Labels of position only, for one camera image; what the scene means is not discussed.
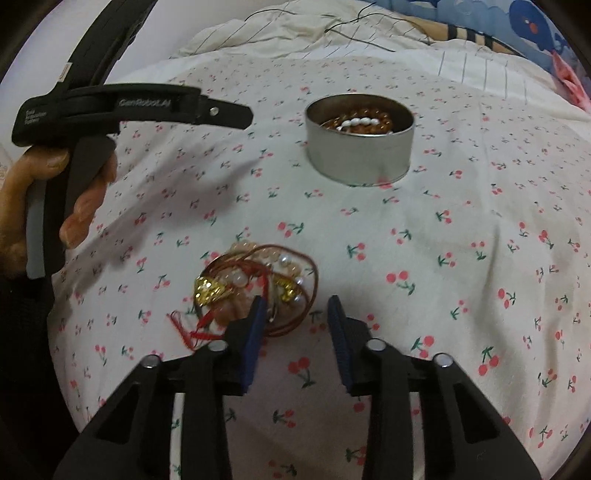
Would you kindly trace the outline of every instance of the jewelry pile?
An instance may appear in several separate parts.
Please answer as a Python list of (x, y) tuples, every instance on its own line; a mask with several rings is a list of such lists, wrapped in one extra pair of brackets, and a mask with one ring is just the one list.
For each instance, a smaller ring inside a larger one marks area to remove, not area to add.
[[(311, 294), (307, 277), (313, 277)], [(267, 301), (265, 336), (279, 337), (294, 330), (310, 311), (318, 291), (318, 268), (300, 252), (280, 245), (240, 242), (213, 260), (195, 279), (193, 306), (199, 321), (194, 331), (181, 324), (181, 313), (168, 315), (187, 348), (200, 340), (221, 338), (210, 331), (213, 322), (225, 329), (248, 315), (255, 295)]]
[(362, 108), (322, 124), (328, 130), (349, 134), (386, 135), (392, 133), (392, 119), (388, 112), (377, 108)]

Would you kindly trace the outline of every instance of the finger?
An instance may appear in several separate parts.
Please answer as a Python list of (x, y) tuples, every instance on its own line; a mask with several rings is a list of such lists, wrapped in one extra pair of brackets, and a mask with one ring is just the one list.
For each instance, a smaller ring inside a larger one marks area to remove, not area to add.
[(100, 170), (100, 174), (107, 183), (113, 183), (117, 178), (117, 155), (115, 152), (111, 154), (107, 163), (105, 163)]
[(64, 221), (60, 228), (60, 240), (66, 248), (76, 248), (86, 239), (92, 218), (91, 216), (84, 220), (78, 220), (76, 215), (72, 214)]
[(73, 213), (78, 220), (87, 219), (95, 214), (96, 209), (103, 204), (106, 191), (106, 181), (102, 175), (98, 175), (74, 204)]
[(0, 190), (0, 226), (3, 232), (22, 231), (27, 189), (34, 180), (48, 180), (60, 174), (68, 161), (67, 150), (31, 147), (8, 170)]

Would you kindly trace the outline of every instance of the gold charm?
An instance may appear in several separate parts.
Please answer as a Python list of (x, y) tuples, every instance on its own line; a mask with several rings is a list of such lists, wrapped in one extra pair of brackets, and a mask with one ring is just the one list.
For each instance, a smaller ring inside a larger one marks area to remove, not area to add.
[(200, 307), (210, 305), (215, 301), (228, 298), (232, 289), (223, 283), (209, 277), (197, 277), (194, 286), (195, 303)]
[(283, 303), (291, 302), (296, 295), (299, 293), (299, 286), (292, 281), (285, 280), (283, 278), (274, 278), (275, 285), (283, 288), (283, 293), (279, 296), (279, 299)]

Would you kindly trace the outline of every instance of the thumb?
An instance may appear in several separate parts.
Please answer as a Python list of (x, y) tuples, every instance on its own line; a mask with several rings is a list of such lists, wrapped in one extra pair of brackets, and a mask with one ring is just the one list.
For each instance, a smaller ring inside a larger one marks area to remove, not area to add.
[(0, 229), (3, 232), (24, 228), (25, 198), (34, 180), (48, 180), (68, 165), (69, 154), (63, 148), (31, 147), (8, 170), (0, 190)]

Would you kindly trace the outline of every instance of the metal screw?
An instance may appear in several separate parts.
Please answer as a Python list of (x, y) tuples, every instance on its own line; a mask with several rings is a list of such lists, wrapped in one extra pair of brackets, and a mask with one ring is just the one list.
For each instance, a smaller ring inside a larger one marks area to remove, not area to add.
[(447, 368), (453, 365), (453, 358), (446, 353), (438, 353), (433, 357), (433, 361), (440, 367)]
[(160, 357), (158, 355), (146, 355), (139, 363), (144, 368), (155, 368), (160, 364)]
[(380, 340), (379, 338), (372, 338), (371, 340), (368, 340), (365, 346), (372, 352), (381, 352), (386, 348), (386, 342)]
[(226, 348), (228, 348), (228, 343), (225, 340), (213, 340), (207, 344), (207, 347), (212, 352), (223, 352)]

